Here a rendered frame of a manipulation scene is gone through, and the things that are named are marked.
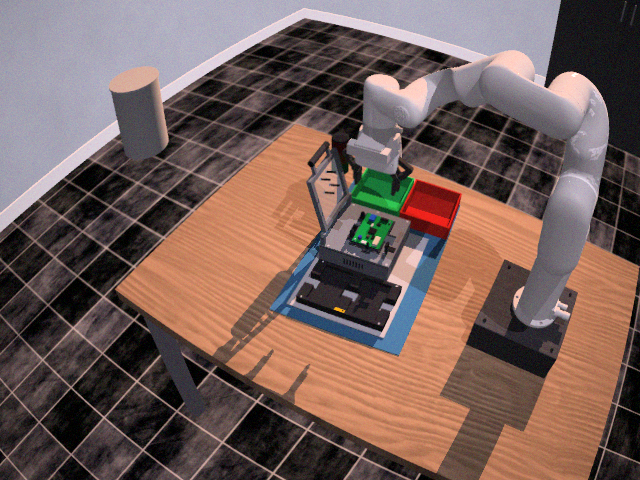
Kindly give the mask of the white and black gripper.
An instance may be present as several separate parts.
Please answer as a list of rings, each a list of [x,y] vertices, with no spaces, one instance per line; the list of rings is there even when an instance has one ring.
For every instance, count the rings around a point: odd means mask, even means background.
[[[356,156],[354,158],[352,155],[346,154],[346,148],[344,148],[342,153],[346,158],[348,164],[351,166],[351,169],[353,170],[353,179],[355,185],[358,185],[362,178],[362,167],[390,174],[393,178],[391,195],[394,196],[396,191],[398,192],[400,189],[400,181],[406,179],[413,172],[414,168],[404,159],[402,159],[400,133],[397,133],[394,137],[391,137],[385,147],[390,148],[392,151],[391,159],[389,160],[387,165]],[[405,171],[401,172],[400,169],[397,168],[398,166],[401,166]]]

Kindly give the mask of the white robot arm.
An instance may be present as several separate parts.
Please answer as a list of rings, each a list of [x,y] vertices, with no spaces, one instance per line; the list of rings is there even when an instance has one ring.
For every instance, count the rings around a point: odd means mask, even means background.
[[[347,154],[387,165],[391,149],[385,146],[403,132],[398,124],[414,128],[437,107],[457,100],[472,108],[489,103],[547,136],[567,139],[562,170],[545,210],[538,256],[512,302],[522,323],[544,328],[556,317],[570,317],[559,298],[590,231],[609,118],[600,92],[583,75],[562,73],[548,89],[534,79],[531,60],[513,50],[429,74],[402,90],[394,78],[372,75],[364,82],[363,133],[350,139]]]

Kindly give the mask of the red bin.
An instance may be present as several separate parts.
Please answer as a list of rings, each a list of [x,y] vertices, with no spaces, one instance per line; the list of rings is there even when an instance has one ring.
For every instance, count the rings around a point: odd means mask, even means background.
[[[399,217],[411,220],[411,229],[447,240],[461,195],[416,179]]]

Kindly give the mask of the green bin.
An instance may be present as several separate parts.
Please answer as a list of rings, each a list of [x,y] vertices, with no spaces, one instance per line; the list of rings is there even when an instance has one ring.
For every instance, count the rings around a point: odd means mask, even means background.
[[[359,184],[352,190],[352,203],[399,217],[399,212],[414,185],[414,178],[407,177],[401,181],[400,189],[394,196],[391,195],[392,181],[390,175],[367,168]]]

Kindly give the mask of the green circuit board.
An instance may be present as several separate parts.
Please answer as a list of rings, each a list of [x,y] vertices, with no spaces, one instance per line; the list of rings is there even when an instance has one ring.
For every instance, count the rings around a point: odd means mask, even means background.
[[[393,222],[392,220],[367,213],[352,241],[365,246],[369,242],[369,247],[379,250]]]

